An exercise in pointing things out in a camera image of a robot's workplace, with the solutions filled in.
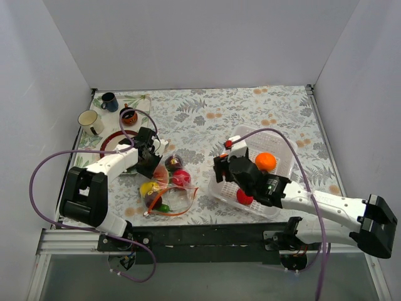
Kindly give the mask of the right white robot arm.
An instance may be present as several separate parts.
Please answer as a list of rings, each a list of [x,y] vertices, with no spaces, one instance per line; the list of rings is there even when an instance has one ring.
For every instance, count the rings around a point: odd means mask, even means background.
[[[268,207],[293,209],[315,218],[291,217],[284,231],[268,241],[280,249],[298,249],[314,243],[358,247],[364,253],[389,259],[392,256],[397,218],[384,198],[344,198],[321,191],[313,193],[287,177],[260,171],[248,157],[214,158],[217,182],[234,182],[253,200]]]

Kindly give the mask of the fake watermelon slice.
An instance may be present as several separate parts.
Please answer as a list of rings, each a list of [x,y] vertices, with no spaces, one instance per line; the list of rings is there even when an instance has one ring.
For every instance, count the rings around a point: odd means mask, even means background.
[[[169,172],[163,164],[156,167],[153,173],[153,178],[162,184],[169,183]]]

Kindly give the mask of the yellow fake lemon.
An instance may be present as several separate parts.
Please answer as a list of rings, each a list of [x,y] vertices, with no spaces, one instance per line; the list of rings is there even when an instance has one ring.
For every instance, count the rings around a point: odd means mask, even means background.
[[[152,191],[158,191],[160,189],[160,185],[157,182],[145,182],[139,188],[140,197],[144,198],[145,195]]]

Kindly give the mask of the orange fake mandarin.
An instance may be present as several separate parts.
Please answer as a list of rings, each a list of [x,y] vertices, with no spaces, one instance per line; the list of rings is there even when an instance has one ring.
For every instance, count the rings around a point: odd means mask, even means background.
[[[267,172],[275,170],[277,166],[277,160],[275,156],[268,152],[262,152],[258,154],[255,158],[254,163],[259,170]]]

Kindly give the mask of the dark purple fake fruit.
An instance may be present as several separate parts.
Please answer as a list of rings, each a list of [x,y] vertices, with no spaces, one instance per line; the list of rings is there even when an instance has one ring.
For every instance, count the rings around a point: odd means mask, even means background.
[[[173,154],[168,156],[165,160],[165,168],[169,172],[175,172],[177,170],[181,170],[184,166],[183,160],[179,155]]]

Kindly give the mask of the clear zip top bag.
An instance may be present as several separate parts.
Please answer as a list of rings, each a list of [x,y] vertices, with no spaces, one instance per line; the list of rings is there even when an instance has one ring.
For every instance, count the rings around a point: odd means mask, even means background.
[[[163,164],[165,166],[165,160],[166,160],[166,158],[159,165]],[[184,163],[184,166],[182,169],[186,170],[189,173],[189,171],[185,168],[185,163]],[[180,186],[174,185],[172,183],[172,175],[173,175],[173,172],[169,172],[169,183],[168,184],[162,184],[162,183],[156,181],[153,177],[150,180],[145,181],[145,182],[154,181],[160,185],[160,189],[157,191],[159,193],[159,195],[157,197],[160,197],[160,196],[162,197],[162,203],[168,205],[171,209],[171,212],[162,213],[158,210],[153,210],[152,207],[155,204],[156,200],[153,201],[151,207],[147,208],[145,205],[145,201],[144,201],[145,197],[144,198],[140,197],[140,199],[144,205],[144,212],[143,212],[144,216],[149,216],[151,214],[157,214],[157,215],[162,215],[162,216],[180,216],[180,215],[188,212],[188,210],[190,210],[190,208],[192,207],[192,205],[195,201],[195,198],[196,198],[199,188],[192,183],[191,175],[190,175],[191,183],[190,183],[190,185],[188,185],[186,187],[180,187]]]

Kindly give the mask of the red fake strawberry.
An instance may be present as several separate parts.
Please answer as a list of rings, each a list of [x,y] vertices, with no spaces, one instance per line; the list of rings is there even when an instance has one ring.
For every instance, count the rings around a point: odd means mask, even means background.
[[[247,196],[245,192],[242,189],[238,189],[236,192],[236,199],[239,204],[249,206],[253,202],[253,197],[252,196]]]

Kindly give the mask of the red fake apple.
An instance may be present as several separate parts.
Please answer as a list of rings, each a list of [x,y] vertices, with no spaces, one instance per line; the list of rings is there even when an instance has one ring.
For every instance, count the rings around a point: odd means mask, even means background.
[[[176,186],[186,187],[191,183],[191,176],[186,170],[176,170],[172,175],[172,183]]]

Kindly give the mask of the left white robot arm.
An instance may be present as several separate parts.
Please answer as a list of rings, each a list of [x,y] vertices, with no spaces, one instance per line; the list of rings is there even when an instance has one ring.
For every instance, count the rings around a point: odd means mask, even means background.
[[[108,185],[130,168],[152,178],[167,147],[155,131],[141,127],[135,137],[123,139],[100,160],[86,167],[72,167],[66,177],[60,215],[112,235],[118,250],[133,244],[132,225],[108,208]]]

